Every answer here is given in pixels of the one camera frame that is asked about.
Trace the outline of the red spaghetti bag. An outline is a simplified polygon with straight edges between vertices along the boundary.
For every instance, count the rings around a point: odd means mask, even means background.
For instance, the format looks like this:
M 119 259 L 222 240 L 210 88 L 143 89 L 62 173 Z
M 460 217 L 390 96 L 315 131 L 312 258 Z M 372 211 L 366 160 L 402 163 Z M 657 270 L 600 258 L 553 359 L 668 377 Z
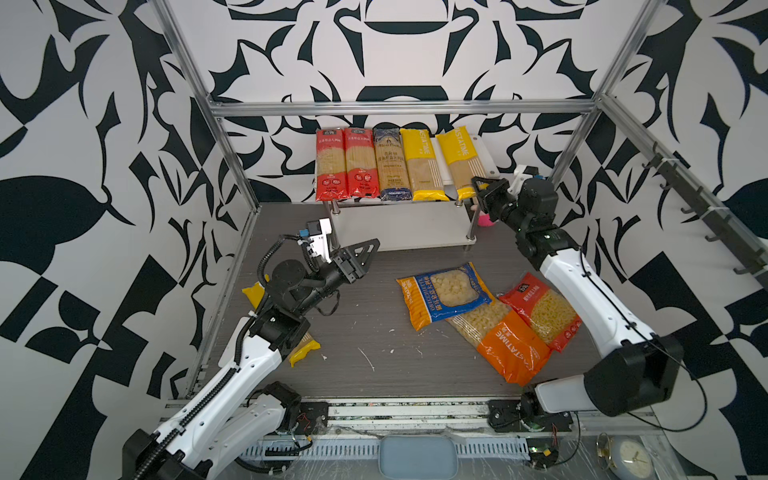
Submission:
M 364 128 L 343 130 L 349 194 L 357 198 L 380 195 L 373 131 Z
M 315 172 L 315 199 L 318 202 L 349 197 L 342 129 L 324 129 L 316 133 Z

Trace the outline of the blue gold spaghetti bag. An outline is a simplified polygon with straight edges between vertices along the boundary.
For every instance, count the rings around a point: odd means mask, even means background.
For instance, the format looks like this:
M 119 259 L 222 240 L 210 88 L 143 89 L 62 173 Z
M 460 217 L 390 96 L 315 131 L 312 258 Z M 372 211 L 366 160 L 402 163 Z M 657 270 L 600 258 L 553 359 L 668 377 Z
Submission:
M 410 201 L 412 191 L 400 131 L 374 129 L 380 198 L 385 201 Z

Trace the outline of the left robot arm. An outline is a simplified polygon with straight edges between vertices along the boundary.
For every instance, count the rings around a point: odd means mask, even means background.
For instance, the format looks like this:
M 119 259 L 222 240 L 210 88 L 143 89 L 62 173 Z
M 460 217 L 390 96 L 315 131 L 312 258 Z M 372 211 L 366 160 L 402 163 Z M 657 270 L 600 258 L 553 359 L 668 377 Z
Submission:
M 284 260 L 268 273 L 269 260 L 287 239 L 280 236 L 258 265 L 264 296 L 236 332 L 224 366 L 154 432 L 137 430 L 126 441 L 123 478 L 215 479 L 257 440 L 294 429 L 300 395 L 281 382 L 262 382 L 307 333 L 307 313 L 362 279 L 380 243 L 340 247 L 318 261 Z

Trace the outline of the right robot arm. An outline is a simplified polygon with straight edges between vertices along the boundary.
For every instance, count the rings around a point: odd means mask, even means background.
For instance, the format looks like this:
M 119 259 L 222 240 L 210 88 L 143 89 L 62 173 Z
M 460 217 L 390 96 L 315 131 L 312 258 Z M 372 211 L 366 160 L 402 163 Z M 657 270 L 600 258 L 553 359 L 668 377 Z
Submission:
M 577 242 L 556 225 L 554 185 L 535 177 L 519 189 L 503 178 L 474 177 L 471 185 L 480 210 L 514 231 L 520 253 L 574 308 L 601 357 L 584 374 L 539 383 L 524 394 L 523 418 L 579 411 L 615 417 L 669 400 L 682 366 L 682 345 L 635 316 L 589 265 Z

